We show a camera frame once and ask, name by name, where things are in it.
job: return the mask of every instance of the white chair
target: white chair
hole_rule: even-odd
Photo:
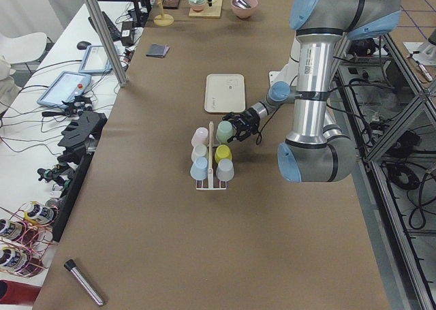
[[[38,60],[47,45],[47,35],[42,32],[19,37],[6,37],[0,33],[0,55],[11,65]]]

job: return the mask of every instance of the red cylinder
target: red cylinder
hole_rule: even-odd
[[[0,305],[33,305],[40,286],[0,280]]]

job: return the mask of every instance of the white table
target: white table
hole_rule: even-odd
[[[116,19],[126,14],[127,10],[133,8],[130,2],[99,2],[100,8],[107,13],[109,18],[116,22]],[[52,50],[47,54],[42,61],[40,68],[46,67],[54,63],[69,61],[74,59],[82,59],[84,50],[78,50],[76,45],[79,41],[88,41],[92,44],[99,45],[98,35],[93,30],[88,22],[89,13],[83,5],[78,13],[74,16],[67,28],[64,30]],[[136,29],[135,41],[139,40],[142,34],[142,28]],[[115,42],[119,50],[124,50],[120,41]],[[30,85],[50,85],[62,71],[77,72],[80,62],[65,63],[56,65],[36,72],[28,81],[26,86]],[[101,76],[93,76],[92,84],[102,78]],[[24,113],[38,108],[36,103],[40,95],[45,91],[45,88],[31,87],[23,90],[12,104],[12,108]],[[114,74],[108,74],[101,82],[93,89],[92,94],[93,109],[97,112],[103,112],[107,117],[110,115],[112,105],[115,102],[116,95],[119,91],[119,84]],[[4,118],[3,127],[0,129],[2,138],[13,138],[20,140],[47,140],[44,142],[54,154],[61,154],[63,148],[57,146],[62,136],[60,135],[64,127],[74,118],[56,117],[59,121],[52,120],[52,117],[44,119],[43,130],[41,132],[41,111],[47,108],[40,108],[38,112],[23,114],[17,116],[17,112],[10,108]],[[5,140],[13,149],[23,150],[28,146],[38,144],[39,142],[20,142],[13,140]],[[0,164],[2,171],[0,172],[0,187],[3,191],[2,201],[0,205],[12,212],[16,211],[25,202],[38,201],[44,204],[52,197],[58,197],[60,191],[53,191],[56,186],[53,182],[44,183],[38,181],[38,168],[52,168],[57,164],[57,156],[52,155],[45,146],[35,146],[27,151],[15,153],[9,150],[4,142],[0,142]],[[0,209],[0,218],[9,218],[10,215]],[[44,256],[44,266],[50,266],[52,255],[56,247],[50,247],[50,250]],[[32,285],[42,285],[47,270],[32,278],[22,278],[5,273],[0,273],[0,279],[10,281],[19,281]],[[2,310],[24,310],[29,307],[21,307],[14,305],[1,305]]]

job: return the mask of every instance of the pink bowl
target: pink bowl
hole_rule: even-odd
[[[201,12],[205,7],[206,7],[206,2],[201,4],[201,5],[197,5],[194,3],[189,3],[189,6],[191,7],[191,9],[195,12]]]
[[[234,0],[232,0],[231,2],[233,13],[242,19],[248,18],[251,15],[253,15],[256,9],[258,8],[258,4],[259,4],[258,0],[245,0],[245,1],[248,2],[251,8],[247,8],[247,9],[239,8],[234,5]]]

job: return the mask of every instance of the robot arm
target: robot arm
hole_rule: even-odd
[[[294,98],[292,131],[279,145],[282,176],[291,182],[338,181],[356,164],[354,144],[326,112],[335,44],[377,37],[393,30],[400,17],[401,0],[295,0],[291,28],[300,43],[298,82],[294,93],[277,97],[276,82],[265,100],[235,117],[227,115],[236,131],[234,139],[255,134],[261,118]],[[243,131],[241,123],[248,128]]]

